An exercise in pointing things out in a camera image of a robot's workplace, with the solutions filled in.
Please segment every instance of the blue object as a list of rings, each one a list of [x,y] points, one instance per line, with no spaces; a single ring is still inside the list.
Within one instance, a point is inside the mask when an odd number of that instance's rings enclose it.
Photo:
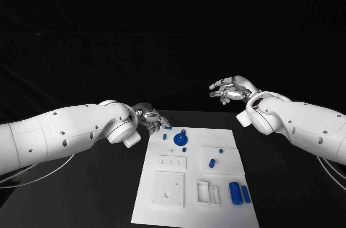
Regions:
[[[243,194],[245,202],[249,204],[251,203],[251,197],[249,197],[249,193],[248,193],[248,188],[246,188],[245,185],[240,188],[242,188],[242,194]]]
[[[187,144],[186,130],[181,130],[181,133],[174,136],[174,144],[177,146],[184,146]]]
[[[229,190],[230,190],[232,204],[236,206],[242,205],[243,197],[242,197],[240,187],[236,182],[229,183]]]
[[[209,167],[213,168],[215,167],[215,159],[210,159],[210,164]]]

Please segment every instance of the cable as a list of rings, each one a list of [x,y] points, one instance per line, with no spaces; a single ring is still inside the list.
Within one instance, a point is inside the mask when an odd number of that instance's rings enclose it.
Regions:
[[[24,172],[27,172],[37,164],[31,165],[26,170],[23,170],[21,172],[18,172],[17,174],[14,174],[11,177],[3,179],[0,181],[0,184],[3,184],[5,181],[8,181],[10,179],[13,179],[14,177],[17,177],[18,175],[21,175]]]
[[[323,166],[323,168],[324,168],[324,170],[326,170],[328,176],[331,177],[331,179],[334,180],[334,182],[339,184],[339,186],[346,190],[344,186],[339,183],[339,181],[336,180],[336,178],[331,176],[331,174],[330,174],[330,172],[328,172],[326,166],[323,165],[323,162],[321,162],[320,157],[318,157],[318,156],[315,156],[315,157],[317,157],[317,159],[318,159],[318,162],[320,162],[320,164],[321,164],[321,166]]]
[[[326,163],[328,164],[328,166],[331,167],[333,171],[339,174],[339,176],[346,179],[346,177],[340,174],[340,172],[336,170],[336,168],[330,165],[328,161],[323,158],[323,160],[326,161]]]
[[[49,177],[70,161],[70,159],[73,158],[75,155],[70,156],[69,160],[65,162],[65,164],[52,172],[49,173],[46,176],[43,176],[42,178],[36,179],[34,181],[26,183],[26,184],[20,184],[20,185],[14,185],[14,186],[4,186],[4,187],[0,187],[0,189],[8,189],[8,188],[17,188],[17,187],[23,187],[37,181],[40,181],[42,179],[44,179],[46,177]]]

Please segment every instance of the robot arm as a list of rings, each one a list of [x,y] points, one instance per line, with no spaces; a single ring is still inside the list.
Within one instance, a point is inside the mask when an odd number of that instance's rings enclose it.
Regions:
[[[209,89],[216,87],[220,89],[210,97],[220,97],[223,105],[230,100],[246,103],[245,111],[236,116],[243,127],[252,124],[265,135],[282,134],[294,146],[346,165],[346,117],[341,113],[262,92],[240,76],[215,82]]]
[[[129,107],[108,100],[47,112],[27,120],[0,125],[0,176],[92,148],[98,140],[124,142],[127,148],[141,140],[138,124],[150,134],[170,127],[151,105]]]

